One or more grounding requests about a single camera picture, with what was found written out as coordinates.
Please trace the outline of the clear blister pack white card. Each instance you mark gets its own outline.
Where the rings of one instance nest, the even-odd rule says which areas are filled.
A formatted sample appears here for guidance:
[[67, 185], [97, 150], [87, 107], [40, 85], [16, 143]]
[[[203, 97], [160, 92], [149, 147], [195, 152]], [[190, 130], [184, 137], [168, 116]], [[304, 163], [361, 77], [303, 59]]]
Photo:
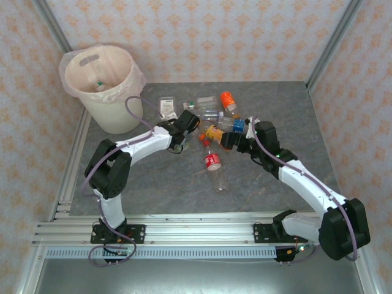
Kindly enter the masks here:
[[159, 110], [161, 115], [166, 116], [176, 112], [176, 99], [173, 96], [159, 98]]

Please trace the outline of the clear bottle with white cap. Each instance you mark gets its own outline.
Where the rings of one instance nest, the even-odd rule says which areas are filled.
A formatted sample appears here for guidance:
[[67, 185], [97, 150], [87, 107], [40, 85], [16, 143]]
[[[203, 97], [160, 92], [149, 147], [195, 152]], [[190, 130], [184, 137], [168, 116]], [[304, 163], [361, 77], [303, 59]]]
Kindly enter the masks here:
[[217, 121], [224, 116], [224, 112], [216, 109], [198, 109], [193, 113], [200, 118], [201, 121]]

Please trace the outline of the white plastic bin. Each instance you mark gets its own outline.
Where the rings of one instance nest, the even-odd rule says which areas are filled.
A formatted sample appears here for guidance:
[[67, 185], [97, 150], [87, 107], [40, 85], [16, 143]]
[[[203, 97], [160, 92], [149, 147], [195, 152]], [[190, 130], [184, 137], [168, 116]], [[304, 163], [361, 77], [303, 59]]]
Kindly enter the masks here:
[[[143, 117], [143, 106], [138, 96], [132, 96], [129, 107], [133, 114]], [[102, 130], [109, 134], [123, 134], [136, 128], [139, 120], [132, 117], [126, 110], [125, 101], [113, 104], [82, 101], [89, 114]]]

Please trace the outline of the aluminium side rail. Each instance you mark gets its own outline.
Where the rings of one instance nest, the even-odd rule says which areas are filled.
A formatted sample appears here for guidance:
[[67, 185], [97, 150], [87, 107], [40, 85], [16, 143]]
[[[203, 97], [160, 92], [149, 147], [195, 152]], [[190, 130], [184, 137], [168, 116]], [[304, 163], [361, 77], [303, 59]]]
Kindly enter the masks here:
[[90, 122], [91, 115], [84, 108], [75, 131], [69, 158], [66, 162], [66, 168], [64, 170], [59, 190], [55, 196], [54, 202], [51, 206], [51, 211], [48, 215], [47, 220], [49, 222], [54, 221], [57, 208], [61, 202], [68, 203], [73, 199], [75, 182], [78, 176], [78, 167], [80, 164], [80, 159], [85, 145], [86, 136], [88, 134]]

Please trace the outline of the aluminium frame post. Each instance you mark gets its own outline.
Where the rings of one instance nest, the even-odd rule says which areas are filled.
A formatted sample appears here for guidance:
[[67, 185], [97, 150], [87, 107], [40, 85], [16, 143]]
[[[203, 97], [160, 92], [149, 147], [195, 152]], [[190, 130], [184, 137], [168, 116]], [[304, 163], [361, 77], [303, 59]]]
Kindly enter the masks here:
[[351, 22], [356, 17], [356, 14], [362, 6], [363, 2], [364, 0], [350, 0], [345, 12], [335, 27], [329, 41], [327, 42], [321, 56], [319, 57], [312, 73], [306, 82], [306, 88], [308, 92], [311, 92], [315, 89], [318, 80], [322, 76], [323, 71], [327, 67], [328, 62], [332, 58], [335, 50], [343, 39], [344, 34], [351, 25]]
[[70, 46], [69, 41], [62, 28], [60, 27], [54, 13], [52, 12], [47, 0], [32, 0], [38, 12], [41, 14], [43, 20], [46, 22], [46, 25], [51, 32], [51, 35], [54, 37], [55, 41], [59, 45], [60, 49], [64, 53], [68, 53], [72, 51], [72, 47]]

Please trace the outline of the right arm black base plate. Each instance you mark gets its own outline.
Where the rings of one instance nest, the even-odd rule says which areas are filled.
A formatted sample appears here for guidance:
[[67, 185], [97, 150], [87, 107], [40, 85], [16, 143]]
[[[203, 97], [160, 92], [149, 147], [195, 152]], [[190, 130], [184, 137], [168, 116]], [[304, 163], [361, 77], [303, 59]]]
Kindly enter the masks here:
[[277, 235], [272, 224], [256, 222], [253, 225], [254, 242], [258, 244], [276, 243]]

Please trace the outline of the yellow label orange cap bottle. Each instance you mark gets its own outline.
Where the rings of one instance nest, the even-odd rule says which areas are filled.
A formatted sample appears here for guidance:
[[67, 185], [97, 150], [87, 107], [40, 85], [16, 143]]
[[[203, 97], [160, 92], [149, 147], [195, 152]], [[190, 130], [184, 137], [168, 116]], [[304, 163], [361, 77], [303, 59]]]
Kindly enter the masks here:
[[218, 145], [222, 144], [222, 136], [224, 132], [218, 129], [214, 124], [202, 124], [198, 127], [200, 135], [198, 136], [201, 141], [212, 140]]

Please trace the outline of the grey sheet metal panel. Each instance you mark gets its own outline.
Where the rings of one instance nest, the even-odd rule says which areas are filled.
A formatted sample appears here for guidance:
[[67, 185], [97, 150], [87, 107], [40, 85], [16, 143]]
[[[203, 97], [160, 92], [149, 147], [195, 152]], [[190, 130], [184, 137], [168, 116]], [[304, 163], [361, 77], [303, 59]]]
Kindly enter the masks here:
[[294, 265], [244, 260], [131, 260], [96, 268], [46, 260], [36, 294], [363, 294], [355, 265], [323, 254]]

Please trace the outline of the blue label plastic bottle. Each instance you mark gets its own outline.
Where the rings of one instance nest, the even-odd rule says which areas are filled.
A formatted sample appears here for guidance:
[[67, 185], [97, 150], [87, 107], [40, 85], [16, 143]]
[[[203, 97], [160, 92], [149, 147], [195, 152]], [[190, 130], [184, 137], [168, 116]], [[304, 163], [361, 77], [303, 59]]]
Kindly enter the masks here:
[[222, 116], [217, 120], [217, 122], [217, 128], [223, 132], [246, 134], [248, 130], [246, 122], [239, 118], [229, 118]]

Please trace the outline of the orange label plastic bottle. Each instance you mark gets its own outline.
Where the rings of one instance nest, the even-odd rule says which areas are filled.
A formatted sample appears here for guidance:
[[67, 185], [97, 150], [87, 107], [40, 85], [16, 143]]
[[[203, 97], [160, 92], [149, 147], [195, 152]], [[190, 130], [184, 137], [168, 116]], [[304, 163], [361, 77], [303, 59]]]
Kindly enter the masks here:
[[236, 101], [234, 100], [230, 91], [224, 91], [220, 95], [220, 101], [222, 106], [230, 117], [232, 118], [240, 118], [239, 108], [237, 106]]

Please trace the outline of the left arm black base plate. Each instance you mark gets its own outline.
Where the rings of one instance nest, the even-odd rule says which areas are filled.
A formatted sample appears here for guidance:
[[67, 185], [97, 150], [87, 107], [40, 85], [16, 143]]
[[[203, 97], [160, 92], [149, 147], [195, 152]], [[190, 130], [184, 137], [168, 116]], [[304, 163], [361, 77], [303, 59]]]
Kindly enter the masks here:
[[[117, 232], [132, 239], [136, 244], [143, 244], [145, 240], [146, 225], [121, 224], [115, 229]], [[131, 242], [113, 233], [104, 223], [92, 225], [91, 244], [130, 244]]]

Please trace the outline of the squat clear plastic bottle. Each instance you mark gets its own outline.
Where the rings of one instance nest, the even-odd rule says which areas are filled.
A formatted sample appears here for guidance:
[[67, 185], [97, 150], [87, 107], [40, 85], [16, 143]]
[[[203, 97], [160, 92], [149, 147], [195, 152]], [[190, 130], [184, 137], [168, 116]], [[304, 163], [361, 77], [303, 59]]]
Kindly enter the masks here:
[[199, 109], [216, 108], [218, 105], [216, 96], [199, 97], [196, 100], [196, 106]]

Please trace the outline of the aluminium mounting rail beam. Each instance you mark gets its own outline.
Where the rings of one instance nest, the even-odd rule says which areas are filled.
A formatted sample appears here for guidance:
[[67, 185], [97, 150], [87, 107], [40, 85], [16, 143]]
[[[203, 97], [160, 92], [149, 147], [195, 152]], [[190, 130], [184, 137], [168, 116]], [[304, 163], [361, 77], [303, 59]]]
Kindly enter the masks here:
[[[253, 246], [254, 223], [271, 223], [278, 212], [128, 215], [130, 224], [146, 226], [145, 246]], [[32, 237], [36, 246], [89, 246], [97, 216], [57, 214], [41, 222]]]

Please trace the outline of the red label red cap bottle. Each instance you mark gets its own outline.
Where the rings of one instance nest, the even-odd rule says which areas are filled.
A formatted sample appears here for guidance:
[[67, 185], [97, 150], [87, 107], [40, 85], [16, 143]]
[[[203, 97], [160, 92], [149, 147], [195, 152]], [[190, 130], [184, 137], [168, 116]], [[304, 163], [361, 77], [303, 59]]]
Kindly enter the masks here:
[[205, 148], [205, 167], [213, 183], [214, 189], [217, 192], [227, 190], [224, 171], [218, 153], [212, 149], [211, 142], [208, 140], [203, 141], [203, 146]]

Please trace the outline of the aluminium lower frame rail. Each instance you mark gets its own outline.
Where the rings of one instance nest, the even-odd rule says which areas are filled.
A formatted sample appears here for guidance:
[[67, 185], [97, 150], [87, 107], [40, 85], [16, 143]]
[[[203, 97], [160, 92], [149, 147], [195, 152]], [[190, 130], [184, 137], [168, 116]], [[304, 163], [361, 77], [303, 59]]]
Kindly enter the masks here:
[[379, 262], [370, 245], [358, 249], [355, 266], [364, 294], [386, 294], [378, 272]]
[[46, 246], [30, 248], [16, 294], [35, 294], [46, 254]]

